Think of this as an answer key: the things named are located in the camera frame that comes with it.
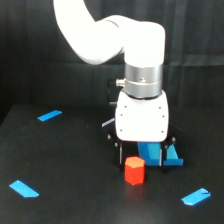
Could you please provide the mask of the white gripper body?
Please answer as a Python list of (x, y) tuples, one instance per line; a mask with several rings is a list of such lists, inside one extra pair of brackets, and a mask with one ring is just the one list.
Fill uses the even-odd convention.
[(168, 133), (169, 108), (164, 91), (154, 99), (135, 99), (121, 90), (115, 116), (102, 124), (102, 128), (114, 125), (119, 140), (128, 142), (159, 142), (169, 147), (176, 136)]

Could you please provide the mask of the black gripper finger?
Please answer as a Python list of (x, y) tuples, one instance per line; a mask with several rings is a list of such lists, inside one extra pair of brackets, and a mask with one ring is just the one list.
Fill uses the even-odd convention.
[(122, 142), (115, 143), (115, 161), (120, 170), (123, 170), (123, 145)]
[(164, 161), (167, 159), (167, 150), (169, 145), (166, 143), (160, 144), (160, 167), (161, 171), (165, 173), (167, 171), (167, 167), (164, 165)]

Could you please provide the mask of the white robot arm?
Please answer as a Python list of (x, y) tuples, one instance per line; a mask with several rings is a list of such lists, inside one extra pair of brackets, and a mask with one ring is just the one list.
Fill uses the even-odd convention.
[(99, 65), (124, 56), (125, 76), (115, 81), (121, 88), (111, 120), (115, 143), (135, 142), (148, 166), (181, 166), (162, 90), (163, 26), (120, 15), (96, 21), (84, 0), (53, 0), (53, 8), (64, 38), (84, 62)]

